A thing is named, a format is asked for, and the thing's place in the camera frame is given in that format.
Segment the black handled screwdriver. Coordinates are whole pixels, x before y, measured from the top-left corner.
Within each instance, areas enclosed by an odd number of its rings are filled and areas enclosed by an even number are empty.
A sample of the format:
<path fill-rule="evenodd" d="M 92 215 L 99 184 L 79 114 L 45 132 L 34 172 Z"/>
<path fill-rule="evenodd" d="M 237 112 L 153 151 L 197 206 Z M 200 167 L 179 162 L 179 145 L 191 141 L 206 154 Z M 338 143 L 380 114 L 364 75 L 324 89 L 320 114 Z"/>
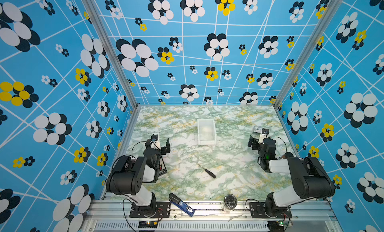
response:
<path fill-rule="evenodd" d="M 199 167 L 201 167 L 202 169 L 204 169 L 204 171 L 207 173 L 207 174 L 209 174 L 212 178 L 216 178 L 217 176 L 213 173 L 213 172 L 211 172 L 210 170 L 208 170 L 207 168 L 205 168 L 205 167 L 203 167 L 203 166 L 201 166 L 200 164 L 198 164 L 197 163 L 197 165 L 199 166 Z"/>

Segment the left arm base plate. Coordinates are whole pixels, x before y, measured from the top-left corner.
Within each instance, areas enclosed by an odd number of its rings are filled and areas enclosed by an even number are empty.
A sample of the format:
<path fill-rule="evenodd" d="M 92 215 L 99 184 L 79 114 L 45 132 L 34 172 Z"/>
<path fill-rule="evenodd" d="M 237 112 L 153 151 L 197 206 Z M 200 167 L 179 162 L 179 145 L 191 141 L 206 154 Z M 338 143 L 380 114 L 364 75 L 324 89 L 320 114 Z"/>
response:
<path fill-rule="evenodd" d="M 171 211 L 170 202 L 156 202 L 146 207 L 133 205 L 130 211 L 130 218 L 140 219 L 161 219 L 169 218 Z"/>

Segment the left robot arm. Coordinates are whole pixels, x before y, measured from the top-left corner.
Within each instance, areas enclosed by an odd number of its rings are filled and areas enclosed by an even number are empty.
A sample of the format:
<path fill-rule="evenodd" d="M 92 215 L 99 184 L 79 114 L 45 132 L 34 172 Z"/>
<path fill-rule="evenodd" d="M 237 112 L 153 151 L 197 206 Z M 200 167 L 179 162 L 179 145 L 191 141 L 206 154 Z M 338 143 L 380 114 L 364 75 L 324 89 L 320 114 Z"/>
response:
<path fill-rule="evenodd" d="M 155 184 L 168 171 L 163 155 L 171 152 L 170 140 L 160 146 L 158 134 L 145 142 L 142 156 L 123 155 L 118 157 L 106 182 L 108 193 L 122 195 L 132 203 L 130 218 L 168 218 L 171 203 L 158 202 L 154 192 L 143 183 Z"/>

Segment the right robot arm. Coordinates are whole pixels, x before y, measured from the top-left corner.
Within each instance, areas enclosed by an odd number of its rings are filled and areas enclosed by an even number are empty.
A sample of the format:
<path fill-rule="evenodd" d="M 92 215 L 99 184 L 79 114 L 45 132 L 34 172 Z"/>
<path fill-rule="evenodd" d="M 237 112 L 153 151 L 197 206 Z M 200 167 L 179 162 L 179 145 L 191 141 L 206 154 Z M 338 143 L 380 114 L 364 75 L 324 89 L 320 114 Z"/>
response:
<path fill-rule="evenodd" d="M 331 197 L 335 186 L 316 157 L 294 157 L 286 152 L 276 157 L 276 140 L 269 138 L 269 130 L 263 128 L 259 138 L 250 136 L 248 147 L 258 152 L 258 164 L 266 173 L 290 175 L 292 184 L 267 195 L 265 202 L 255 202 L 267 217 L 291 218 L 289 208 L 310 199 Z"/>

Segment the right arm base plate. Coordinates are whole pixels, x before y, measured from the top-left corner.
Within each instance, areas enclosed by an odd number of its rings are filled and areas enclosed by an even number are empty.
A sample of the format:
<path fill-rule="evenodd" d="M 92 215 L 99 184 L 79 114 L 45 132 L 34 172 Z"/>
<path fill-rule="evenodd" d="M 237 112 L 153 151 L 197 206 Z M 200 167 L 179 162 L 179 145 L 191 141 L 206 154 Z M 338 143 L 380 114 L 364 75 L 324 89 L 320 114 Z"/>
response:
<path fill-rule="evenodd" d="M 253 219 L 291 219 L 291 210 L 287 207 L 277 207 L 273 204 L 264 202 L 250 202 L 248 209 Z"/>

